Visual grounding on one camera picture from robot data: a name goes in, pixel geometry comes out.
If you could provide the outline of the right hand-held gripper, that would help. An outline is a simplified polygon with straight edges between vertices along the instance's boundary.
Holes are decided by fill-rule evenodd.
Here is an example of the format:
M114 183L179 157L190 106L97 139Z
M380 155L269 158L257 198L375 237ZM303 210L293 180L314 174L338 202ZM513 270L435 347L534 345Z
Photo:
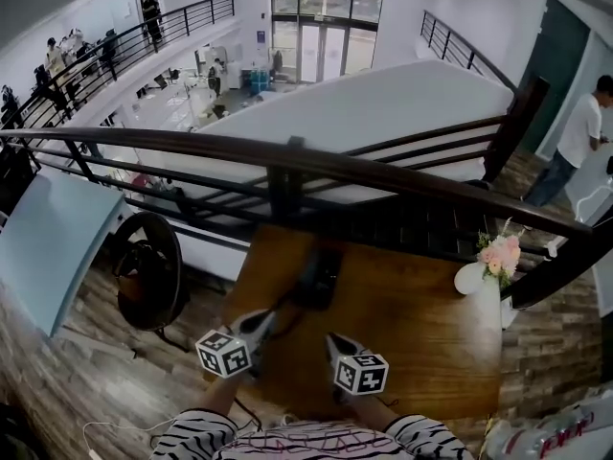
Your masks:
M333 362L333 398L346 403L351 397L371 396L382 393L386 387L389 363L382 355L357 355L357 346L349 338L328 333L326 344L329 356L337 356Z

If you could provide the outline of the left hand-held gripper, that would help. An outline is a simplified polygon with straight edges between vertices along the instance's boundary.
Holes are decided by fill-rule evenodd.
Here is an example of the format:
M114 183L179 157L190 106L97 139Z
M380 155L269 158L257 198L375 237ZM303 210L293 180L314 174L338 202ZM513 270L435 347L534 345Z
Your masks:
M274 310L254 310L238 325L207 332L195 343L203 369L223 379L252 369L276 316Z

